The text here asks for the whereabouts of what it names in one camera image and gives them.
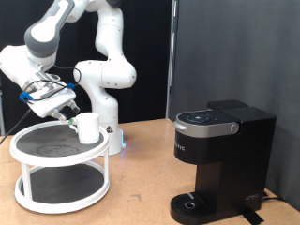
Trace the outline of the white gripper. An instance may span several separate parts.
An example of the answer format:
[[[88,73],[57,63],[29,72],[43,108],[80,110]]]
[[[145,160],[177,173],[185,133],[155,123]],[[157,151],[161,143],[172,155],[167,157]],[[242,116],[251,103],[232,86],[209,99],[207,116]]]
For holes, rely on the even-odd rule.
[[[41,118],[51,116],[65,122],[67,117],[59,111],[67,105],[74,113],[80,112],[80,108],[74,101],[76,94],[69,88],[49,89],[44,87],[40,90],[29,91],[28,94],[31,97],[28,99],[28,106]]]

